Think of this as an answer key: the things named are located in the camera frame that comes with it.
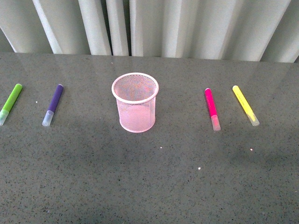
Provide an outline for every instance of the gray countertop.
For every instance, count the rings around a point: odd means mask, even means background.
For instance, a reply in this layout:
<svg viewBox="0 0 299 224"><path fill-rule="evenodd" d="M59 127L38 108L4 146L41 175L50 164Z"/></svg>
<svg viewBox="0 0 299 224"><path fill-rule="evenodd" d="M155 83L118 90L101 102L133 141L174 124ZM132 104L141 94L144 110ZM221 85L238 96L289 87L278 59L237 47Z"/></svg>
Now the gray countertop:
<svg viewBox="0 0 299 224"><path fill-rule="evenodd" d="M120 126L111 92L129 72L160 86L156 123L144 133ZM0 78L1 107L23 85L0 127L2 224L299 223L297 63L0 53Z"/></svg>

